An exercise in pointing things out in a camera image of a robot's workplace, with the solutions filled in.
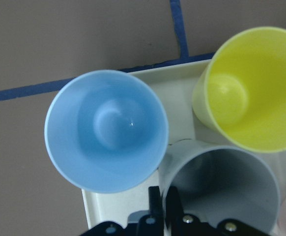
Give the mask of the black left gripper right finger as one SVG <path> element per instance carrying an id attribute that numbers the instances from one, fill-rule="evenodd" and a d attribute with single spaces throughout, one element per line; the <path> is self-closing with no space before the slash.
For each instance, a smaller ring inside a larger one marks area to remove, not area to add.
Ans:
<path id="1" fill-rule="evenodd" d="M 166 195 L 165 222 L 172 236 L 266 236 L 267 234 L 239 220 L 225 219 L 216 227 L 185 213 L 178 189 L 170 187 Z"/>

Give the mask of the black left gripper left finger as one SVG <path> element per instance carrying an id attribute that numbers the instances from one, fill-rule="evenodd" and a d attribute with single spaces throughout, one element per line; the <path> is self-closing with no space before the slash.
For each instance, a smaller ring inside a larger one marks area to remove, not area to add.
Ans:
<path id="1" fill-rule="evenodd" d="M 148 188 L 149 210 L 133 212 L 124 228 L 114 221 L 104 221 L 84 232 L 84 236 L 163 236 L 164 215 L 158 186 Z"/>

